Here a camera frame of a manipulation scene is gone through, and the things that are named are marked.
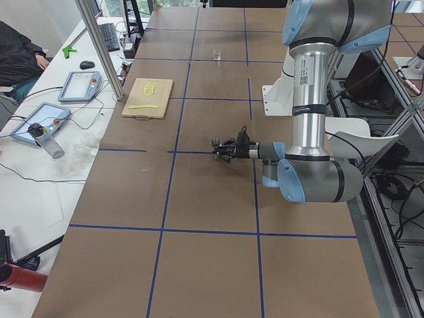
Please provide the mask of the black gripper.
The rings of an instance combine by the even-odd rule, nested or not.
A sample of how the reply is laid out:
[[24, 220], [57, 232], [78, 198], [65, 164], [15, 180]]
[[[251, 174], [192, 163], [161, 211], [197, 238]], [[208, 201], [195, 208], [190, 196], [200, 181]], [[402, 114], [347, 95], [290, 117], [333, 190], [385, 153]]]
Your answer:
[[250, 143], [245, 140], [235, 141], [235, 139], [228, 139], [220, 141], [220, 148], [234, 148], [233, 152], [216, 152], [215, 156], [220, 158], [226, 163], [230, 163], [233, 158], [250, 158], [249, 150]]

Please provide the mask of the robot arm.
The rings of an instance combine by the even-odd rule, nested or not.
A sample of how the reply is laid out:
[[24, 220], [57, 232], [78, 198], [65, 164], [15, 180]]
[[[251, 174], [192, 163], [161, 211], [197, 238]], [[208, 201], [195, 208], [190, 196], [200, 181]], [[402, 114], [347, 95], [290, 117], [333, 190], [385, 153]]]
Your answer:
[[393, 16], [391, 1], [294, 1], [282, 41], [294, 59], [293, 136], [282, 142], [253, 142], [245, 131], [211, 144], [226, 162], [259, 158], [262, 183], [291, 202], [340, 202], [362, 189], [363, 176], [325, 150], [327, 74], [330, 55], [366, 52], [385, 43]]

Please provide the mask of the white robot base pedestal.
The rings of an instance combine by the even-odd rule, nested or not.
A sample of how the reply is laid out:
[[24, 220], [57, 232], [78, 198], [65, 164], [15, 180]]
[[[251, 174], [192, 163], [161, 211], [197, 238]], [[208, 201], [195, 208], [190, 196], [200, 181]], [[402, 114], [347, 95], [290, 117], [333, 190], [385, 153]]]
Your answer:
[[289, 51], [282, 67], [281, 76], [273, 85], [262, 86], [264, 113], [266, 116], [291, 116], [293, 107], [294, 59]]

